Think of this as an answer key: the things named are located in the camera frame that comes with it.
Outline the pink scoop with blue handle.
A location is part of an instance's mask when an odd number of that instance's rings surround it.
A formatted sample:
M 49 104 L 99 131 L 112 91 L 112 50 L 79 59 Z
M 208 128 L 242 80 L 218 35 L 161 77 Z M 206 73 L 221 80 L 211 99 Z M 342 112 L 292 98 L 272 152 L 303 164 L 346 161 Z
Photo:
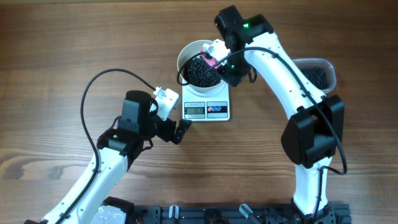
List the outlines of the pink scoop with blue handle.
M 210 55 L 209 52 L 205 51 L 204 49 L 201 50 L 201 53 L 203 53 L 203 55 L 201 56 L 202 59 L 209 65 L 209 66 L 213 66 L 215 65 L 218 61 L 217 59 L 215 59 L 214 57 L 212 57 Z

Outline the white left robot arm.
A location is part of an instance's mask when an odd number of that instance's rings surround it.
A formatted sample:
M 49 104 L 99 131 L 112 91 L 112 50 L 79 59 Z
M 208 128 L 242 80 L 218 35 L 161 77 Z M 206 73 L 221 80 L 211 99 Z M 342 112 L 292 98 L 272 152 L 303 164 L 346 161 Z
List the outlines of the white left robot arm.
M 121 116 L 95 143 L 88 167 L 61 202 L 41 223 L 90 223 L 109 191 L 129 170 L 139 154 L 157 136 L 179 144 L 191 121 L 169 119 L 180 101 L 178 93 L 157 87 L 155 97 L 144 91 L 126 93 Z

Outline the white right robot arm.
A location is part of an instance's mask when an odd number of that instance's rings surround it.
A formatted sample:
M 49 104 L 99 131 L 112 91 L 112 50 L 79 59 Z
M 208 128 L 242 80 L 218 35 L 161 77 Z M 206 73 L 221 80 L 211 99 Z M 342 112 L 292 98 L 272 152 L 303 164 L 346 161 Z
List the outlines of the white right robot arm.
M 294 221 L 316 223 L 332 215 L 326 198 L 327 172 L 347 173 L 341 144 L 345 106 L 337 95 L 328 97 L 308 81 L 279 42 L 261 14 L 243 19 L 235 6 L 222 9 L 214 19 L 224 46 L 214 68 L 221 79 L 237 86 L 250 71 L 259 72 L 280 101 L 288 123 L 281 144 L 295 164 L 296 187 L 292 199 Z

